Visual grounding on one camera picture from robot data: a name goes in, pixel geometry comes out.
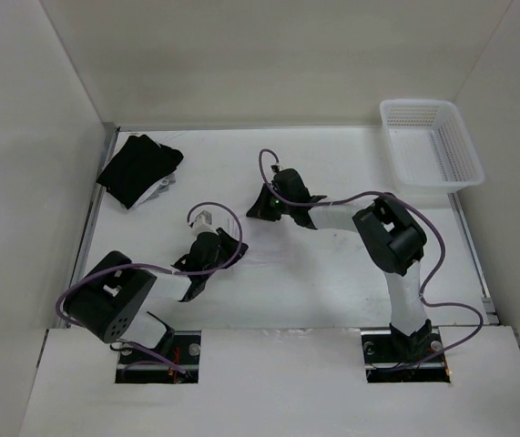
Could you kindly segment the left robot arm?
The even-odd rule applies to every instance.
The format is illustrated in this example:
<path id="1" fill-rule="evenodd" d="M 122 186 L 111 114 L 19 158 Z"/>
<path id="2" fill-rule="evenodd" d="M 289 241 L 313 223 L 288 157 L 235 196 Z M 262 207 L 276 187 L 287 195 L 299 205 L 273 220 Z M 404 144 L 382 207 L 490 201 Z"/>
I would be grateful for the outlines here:
<path id="1" fill-rule="evenodd" d="M 210 277 L 237 263 L 248 251 L 242 238 L 233 238 L 224 229 L 201 231 L 189 252 L 171 269 L 134 263 L 122 252 L 109 252 L 82 280 L 63 293 L 56 303 L 62 320 L 80 326 L 105 344 L 119 343 L 124 349 L 139 351 L 152 363 L 167 364 L 182 373 L 171 361 L 170 326 L 141 310 L 159 272 L 175 291 L 175 299 L 188 303 L 206 288 Z"/>

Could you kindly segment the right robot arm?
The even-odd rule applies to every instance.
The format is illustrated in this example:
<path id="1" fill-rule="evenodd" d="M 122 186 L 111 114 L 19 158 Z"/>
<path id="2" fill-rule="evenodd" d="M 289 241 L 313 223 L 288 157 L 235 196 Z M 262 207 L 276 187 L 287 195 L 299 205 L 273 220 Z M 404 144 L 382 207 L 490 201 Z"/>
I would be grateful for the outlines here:
<path id="1" fill-rule="evenodd" d="M 401 364 L 419 358 L 432 331 L 420 297 L 427 237 L 404 203 L 391 193 L 382 193 L 365 208 L 342 204 L 311 195 L 297 170 L 273 169 L 273 180 L 262 186 L 246 216 L 275 222 L 286 215 L 305 229 L 358 234 L 386 280 L 391 303 L 391 350 Z"/>

